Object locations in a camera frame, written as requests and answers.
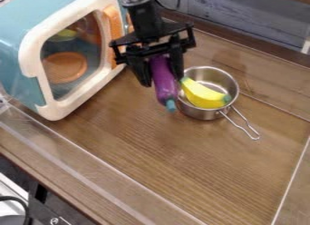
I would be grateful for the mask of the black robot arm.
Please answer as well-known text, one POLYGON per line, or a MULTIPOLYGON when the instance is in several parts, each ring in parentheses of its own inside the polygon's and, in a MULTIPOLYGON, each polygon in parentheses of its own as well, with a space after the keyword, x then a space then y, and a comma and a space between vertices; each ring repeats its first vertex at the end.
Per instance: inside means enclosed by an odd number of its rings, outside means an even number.
POLYGON ((122 0, 134 31, 110 41, 116 64, 132 67, 135 77, 146 87, 151 86, 150 58, 167 54, 176 80, 183 77, 183 53, 196 46, 191 23, 164 22, 156 0, 122 0))

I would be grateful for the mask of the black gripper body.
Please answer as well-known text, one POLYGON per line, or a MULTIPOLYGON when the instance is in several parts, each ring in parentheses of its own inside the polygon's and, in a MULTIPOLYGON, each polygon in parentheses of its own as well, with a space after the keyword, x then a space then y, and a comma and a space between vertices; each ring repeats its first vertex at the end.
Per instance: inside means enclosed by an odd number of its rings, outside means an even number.
POLYGON ((116 64, 135 65, 156 54, 183 54, 196 45, 191 23, 162 19, 154 0, 124 0, 134 31, 110 42, 116 64))

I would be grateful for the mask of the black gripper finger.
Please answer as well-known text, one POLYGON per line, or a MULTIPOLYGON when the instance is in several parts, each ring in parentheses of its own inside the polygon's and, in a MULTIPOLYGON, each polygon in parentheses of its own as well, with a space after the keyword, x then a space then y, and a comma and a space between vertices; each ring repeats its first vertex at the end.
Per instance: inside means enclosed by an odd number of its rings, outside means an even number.
POLYGON ((183 49, 182 49, 180 38, 178 34, 174 34, 170 38, 170 60, 171 60, 174 77, 176 80, 180 80, 184 76, 184 62, 183 62, 183 49))
POLYGON ((139 47, 128 46, 126 48, 126 53, 127 53, 127 64, 132 68, 132 72, 135 74, 139 83, 143 86, 150 87, 151 74, 148 70, 148 61, 146 60, 146 57, 139 53, 139 47))

